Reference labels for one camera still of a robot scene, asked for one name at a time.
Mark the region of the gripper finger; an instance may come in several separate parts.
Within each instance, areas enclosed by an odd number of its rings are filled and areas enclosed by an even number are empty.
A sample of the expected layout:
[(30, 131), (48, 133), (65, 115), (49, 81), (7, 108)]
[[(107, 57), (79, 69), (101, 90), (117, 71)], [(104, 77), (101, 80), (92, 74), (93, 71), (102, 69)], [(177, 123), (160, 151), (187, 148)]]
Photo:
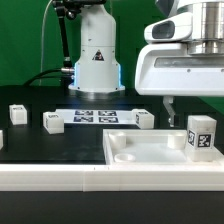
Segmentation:
[(168, 115), (169, 115), (168, 122), (171, 127), (173, 127), (174, 123), (175, 123), (175, 111), (172, 106), (173, 101), (174, 101), (173, 96), (164, 96), (163, 97), (163, 105), (164, 105), (166, 111), (168, 112)]

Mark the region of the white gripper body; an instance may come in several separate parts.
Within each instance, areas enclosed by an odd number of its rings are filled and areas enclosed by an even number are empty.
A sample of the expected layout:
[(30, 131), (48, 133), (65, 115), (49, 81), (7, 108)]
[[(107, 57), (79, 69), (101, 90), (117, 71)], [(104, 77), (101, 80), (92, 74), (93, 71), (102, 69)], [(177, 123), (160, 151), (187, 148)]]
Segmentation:
[(187, 54), (181, 43), (149, 44), (138, 56), (140, 95), (224, 96), (224, 56)]

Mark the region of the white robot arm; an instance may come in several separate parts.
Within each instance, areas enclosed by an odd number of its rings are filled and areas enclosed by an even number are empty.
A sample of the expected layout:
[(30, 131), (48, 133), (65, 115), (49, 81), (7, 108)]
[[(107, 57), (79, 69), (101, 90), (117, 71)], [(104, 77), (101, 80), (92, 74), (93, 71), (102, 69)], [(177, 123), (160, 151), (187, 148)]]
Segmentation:
[[(147, 26), (135, 89), (163, 97), (169, 123), (176, 96), (224, 96), (224, 0), (155, 0), (166, 18)], [(81, 56), (70, 89), (94, 99), (122, 91), (115, 59), (116, 23), (105, 8), (86, 3), (82, 10)]]

